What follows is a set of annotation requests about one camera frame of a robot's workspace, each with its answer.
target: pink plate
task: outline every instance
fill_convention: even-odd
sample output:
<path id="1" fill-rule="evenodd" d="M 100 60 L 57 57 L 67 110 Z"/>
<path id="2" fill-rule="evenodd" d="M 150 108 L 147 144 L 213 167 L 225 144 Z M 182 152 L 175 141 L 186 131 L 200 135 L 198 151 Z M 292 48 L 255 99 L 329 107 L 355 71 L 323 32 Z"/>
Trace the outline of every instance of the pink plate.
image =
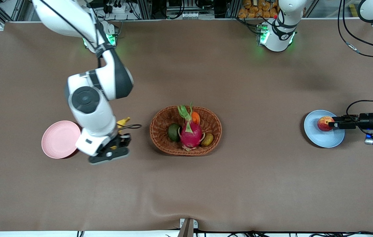
<path id="1" fill-rule="evenodd" d="M 62 159 L 70 156 L 77 150 L 75 142 L 81 131 L 76 123 L 59 121 L 52 124 L 43 134 L 41 148 L 51 158 Z"/>

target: brown table surface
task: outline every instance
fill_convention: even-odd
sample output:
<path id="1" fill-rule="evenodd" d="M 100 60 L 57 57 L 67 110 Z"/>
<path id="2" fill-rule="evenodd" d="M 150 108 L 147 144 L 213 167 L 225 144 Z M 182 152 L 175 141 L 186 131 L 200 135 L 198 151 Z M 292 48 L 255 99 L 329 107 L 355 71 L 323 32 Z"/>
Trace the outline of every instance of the brown table surface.
<path id="1" fill-rule="evenodd" d="M 373 42 L 370 24 L 348 25 Z M 131 131 L 131 156 L 97 166 L 82 153 L 54 160 L 43 132 L 74 120 L 66 78 L 96 59 L 81 39 L 40 23 L 0 32 L 0 231 L 169 229 L 184 217 L 207 231 L 373 231 L 373 146 L 356 130 L 333 149 L 302 134 L 310 111 L 341 115 L 373 99 L 373 58 L 348 49 L 336 21 L 301 21 L 282 53 L 257 47 L 236 21 L 126 23 L 117 52 L 135 88 L 112 108 L 144 125 Z M 219 116 L 218 147 L 203 157 L 159 152 L 152 117 L 190 101 Z M 373 112 L 373 103 L 351 112 Z"/>

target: apple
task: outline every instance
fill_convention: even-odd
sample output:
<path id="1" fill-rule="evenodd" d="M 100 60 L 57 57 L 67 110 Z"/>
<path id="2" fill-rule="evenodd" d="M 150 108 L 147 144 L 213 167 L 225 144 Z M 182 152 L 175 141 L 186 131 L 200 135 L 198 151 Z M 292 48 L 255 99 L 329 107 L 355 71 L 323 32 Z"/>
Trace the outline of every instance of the apple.
<path id="1" fill-rule="evenodd" d="M 328 126 L 329 122 L 334 122 L 333 118 L 330 117 L 330 116 L 324 116 L 324 117 L 320 118 L 318 120 L 318 123 L 317 123 L 317 126 L 318 126 L 319 130 L 321 130 L 323 132 L 331 131 L 331 129 L 333 129 L 333 128 Z"/>

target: pink dragon fruit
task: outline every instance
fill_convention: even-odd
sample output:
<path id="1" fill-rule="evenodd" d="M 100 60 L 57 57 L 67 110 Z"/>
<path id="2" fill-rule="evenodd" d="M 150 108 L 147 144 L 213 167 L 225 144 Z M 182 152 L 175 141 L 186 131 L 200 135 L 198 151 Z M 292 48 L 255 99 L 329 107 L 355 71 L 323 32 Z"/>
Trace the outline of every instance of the pink dragon fruit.
<path id="1" fill-rule="evenodd" d="M 188 113 L 184 105 L 178 106 L 177 110 L 181 117 L 185 119 L 185 123 L 182 127 L 182 131 L 179 132 L 180 141 L 183 144 L 183 148 L 187 151 L 198 148 L 200 142 L 205 135 L 202 135 L 200 124 L 196 124 L 192 121 L 192 104 L 190 105 L 191 112 Z"/>

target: fruit basket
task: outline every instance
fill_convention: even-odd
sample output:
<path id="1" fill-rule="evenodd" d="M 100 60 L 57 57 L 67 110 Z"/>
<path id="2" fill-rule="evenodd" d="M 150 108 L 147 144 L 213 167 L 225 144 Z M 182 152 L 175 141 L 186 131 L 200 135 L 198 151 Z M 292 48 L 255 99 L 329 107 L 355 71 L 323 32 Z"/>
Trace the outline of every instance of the fruit basket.
<path id="1" fill-rule="evenodd" d="M 197 112 L 201 118 L 201 130 L 211 133 L 214 136 L 212 144 L 208 147 L 198 147 L 195 150 L 186 151 L 182 148 L 182 143 L 173 142 L 167 136 L 167 129 L 173 123 L 183 124 L 183 118 L 179 115 L 177 106 L 169 106 L 159 111 L 151 121 L 150 137 L 153 143 L 161 151 L 178 156 L 201 156 L 211 152 L 220 141 L 221 123 L 216 114 L 206 108 L 192 106 L 192 110 Z"/>

